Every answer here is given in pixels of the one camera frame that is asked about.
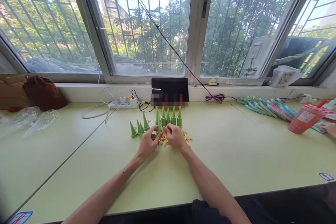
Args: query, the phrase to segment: plastic cup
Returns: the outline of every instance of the plastic cup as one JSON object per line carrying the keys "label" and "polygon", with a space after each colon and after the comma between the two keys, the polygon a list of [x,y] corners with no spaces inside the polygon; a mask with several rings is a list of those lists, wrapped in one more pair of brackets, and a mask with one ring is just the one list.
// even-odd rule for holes
{"label": "plastic cup", "polygon": [[331,114],[332,111],[317,107],[312,104],[303,103],[298,114],[289,124],[288,129],[295,134],[301,135],[319,120],[321,120],[326,114]]}

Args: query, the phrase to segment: power strip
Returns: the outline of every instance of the power strip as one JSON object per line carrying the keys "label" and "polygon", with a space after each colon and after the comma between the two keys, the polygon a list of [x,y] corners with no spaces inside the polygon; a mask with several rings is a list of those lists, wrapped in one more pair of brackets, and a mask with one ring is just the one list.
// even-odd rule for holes
{"label": "power strip", "polygon": [[121,103],[121,101],[112,101],[110,104],[110,109],[137,109],[138,108],[138,104],[136,106],[131,105],[131,103],[129,101],[127,101],[126,103]]}

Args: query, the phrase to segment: red straw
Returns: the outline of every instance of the red straw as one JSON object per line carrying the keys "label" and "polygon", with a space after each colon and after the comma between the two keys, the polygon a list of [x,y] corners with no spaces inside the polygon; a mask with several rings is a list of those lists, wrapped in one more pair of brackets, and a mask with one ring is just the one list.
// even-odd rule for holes
{"label": "red straw", "polygon": [[323,100],[323,101],[321,101],[320,102],[320,104],[319,105],[317,105],[316,107],[322,107],[324,104],[326,104],[327,103],[327,100]]}

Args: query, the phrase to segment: hand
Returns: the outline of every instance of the hand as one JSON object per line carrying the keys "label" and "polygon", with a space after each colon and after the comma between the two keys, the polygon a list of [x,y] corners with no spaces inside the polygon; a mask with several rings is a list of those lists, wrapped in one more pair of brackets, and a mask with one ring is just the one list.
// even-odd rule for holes
{"label": "hand", "polygon": [[326,123],[324,128],[333,138],[336,139],[336,124],[335,123]]}
{"label": "hand", "polygon": [[183,147],[188,146],[179,126],[168,124],[166,127],[163,127],[163,130],[167,133],[169,144],[179,152],[181,152]]}
{"label": "hand", "polygon": [[158,135],[152,134],[153,131],[157,131],[158,126],[153,126],[147,130],[142,136],[140,146],[136,155],[143,161],[145,161],[156,149],[159,144],[159,140],[163,135],[163,132]]}

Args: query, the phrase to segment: window sill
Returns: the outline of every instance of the window sill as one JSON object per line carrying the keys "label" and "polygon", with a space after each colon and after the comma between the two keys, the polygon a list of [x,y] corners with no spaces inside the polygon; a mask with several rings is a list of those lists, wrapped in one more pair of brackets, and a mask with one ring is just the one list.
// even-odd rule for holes
{"label": "window sill", "polygon": [[[100,102],[99,98],[104,101],[111,101],[113,98],[107,91],[103,91],[98,84],[94,83],[56,83],[62,93],[71,103],[80,102]],[[128,96],[134,89],[143,100],[151,100],[151,86],[145,84],[101,84],[102,88],[111,87],[119,89],[123,95]],[[322,87],[311,86],[290,86],[284,89],[276,89],[269,86],[206,86],[212,95],[225,94],[239,98],[241,96],[256,96],[264,99],[271,98],[295,98],[302,93],[309,93],[312,97],[319,99],[334,99],[336,98],[336,88],[328,89]],[[114,89],[108,89],[116,99],[119,100],[120,93]],[[205,96],[209,93],[202,87],[189,85],[189,101],[203,102]]]}

